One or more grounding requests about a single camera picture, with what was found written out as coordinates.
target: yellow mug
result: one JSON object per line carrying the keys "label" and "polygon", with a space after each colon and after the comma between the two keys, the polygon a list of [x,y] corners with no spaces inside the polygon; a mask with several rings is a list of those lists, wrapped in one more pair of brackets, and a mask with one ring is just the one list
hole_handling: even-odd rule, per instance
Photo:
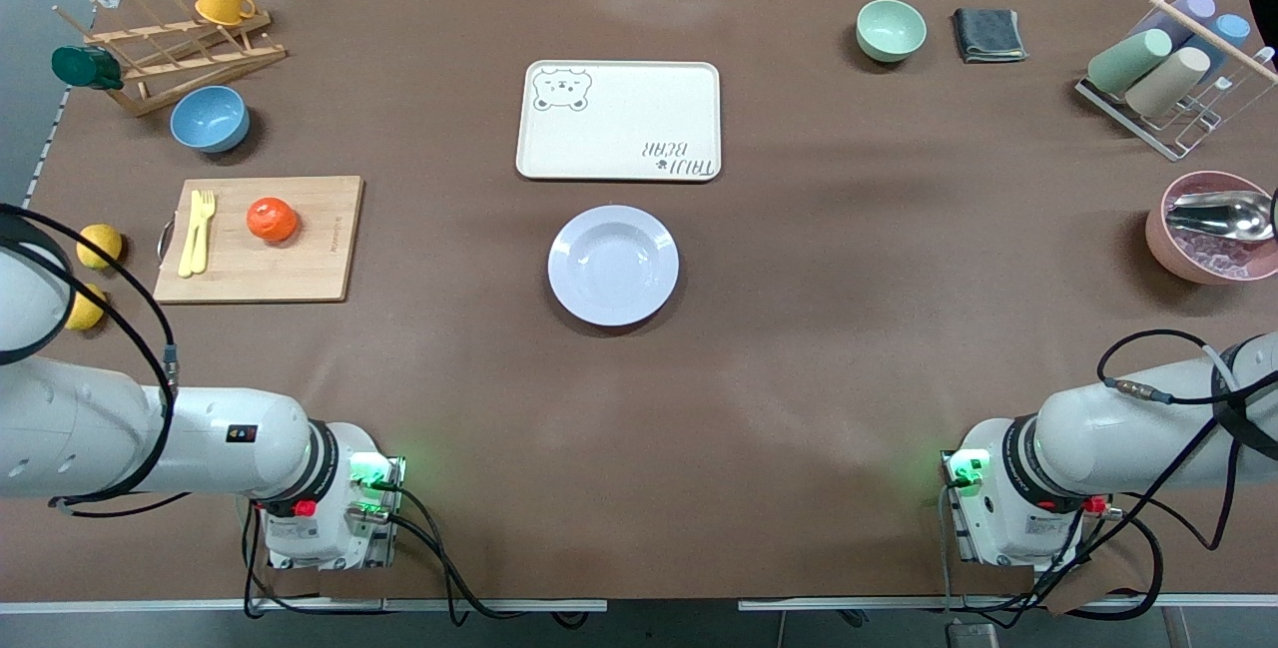
{"label": "yellow mug", "polygon": [[[242,8],[244,3],[248,4],[247,12]],[[238,26],[257,14],[257,5],[253,0],[196,0],[196,12],[213,24]]]}

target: green cup on rack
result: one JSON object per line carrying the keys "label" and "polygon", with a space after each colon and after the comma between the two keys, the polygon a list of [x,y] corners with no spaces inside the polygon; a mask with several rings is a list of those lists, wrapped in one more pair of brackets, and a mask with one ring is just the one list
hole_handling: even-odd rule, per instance
{"label": "green cup on rack", "polygon": [[1171,52],[1172,38],[1167,31],[1141,31],[1088,61],[1088,79],[1102,92],[1122,93],[1141,75],[1162,64]]}
{"label": "green cup on rack", "polygon": [[104,47],[56,47],[54,74],[72,87],[123,89],[120,63]]}

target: robotic arm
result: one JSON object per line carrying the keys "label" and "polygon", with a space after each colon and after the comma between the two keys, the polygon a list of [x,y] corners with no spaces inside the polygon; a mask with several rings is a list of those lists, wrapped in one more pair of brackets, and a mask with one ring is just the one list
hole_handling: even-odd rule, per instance
{"label": "robotic arm", "polygon": [[[1236,440],[1243,446],[1236,459],[1238,481],[1278,477],[1278,447],[1270,438],[1278,431],[1278,396],[1270,385],[1278,334],[1260,335],[1219,358],[1063,390],[1038,414],[976,424],[943,461],[952,484],[961,486],[953,515],[962,559],[1045,571],[1067,546],[1063,560],[1072,560],[1080,538],[1067,533],[1089,498],[1149,492],[1194,442],[1196,449],[1163,486],[1224,483]],[[1233,406],[1223,399],[1176,403],[1222,397],[1240,386],[1250,395]],[[1263,389],[1249,390],[1258,386]],[[1219,426],[1209,426],[1213,420]]]}
{"label": "robotic arm", "polygon": [[[0,497],[104,491],[143,467],[164,435],[158,387],[35,355],[70,312],[69,270],[49,235],[0,212]],[[250,498],[272,566],[354,569],[394,557],[387,519],[399,493],[372,484],[400,486],[403,470],[366,431],[311,420],[286,396],[183,389],[160,460],[135,490]]]}

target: tomato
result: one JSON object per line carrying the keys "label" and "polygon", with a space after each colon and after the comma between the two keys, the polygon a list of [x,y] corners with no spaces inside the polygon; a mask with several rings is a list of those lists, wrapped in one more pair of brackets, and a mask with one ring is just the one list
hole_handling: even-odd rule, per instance
{"label": "tomato", "polygon": [[298,212],[275,197],[259,198],[248,207],[248,230],[267,242],[284,242],[298,229]]}

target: white tray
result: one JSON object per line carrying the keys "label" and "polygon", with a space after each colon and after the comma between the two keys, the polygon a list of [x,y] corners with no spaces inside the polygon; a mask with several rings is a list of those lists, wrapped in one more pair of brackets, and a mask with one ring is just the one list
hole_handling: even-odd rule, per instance
{"label": "white tray", "polygon": [[534,61],[515,166],[529,179],[711,180],[718,70],[703,61]]}

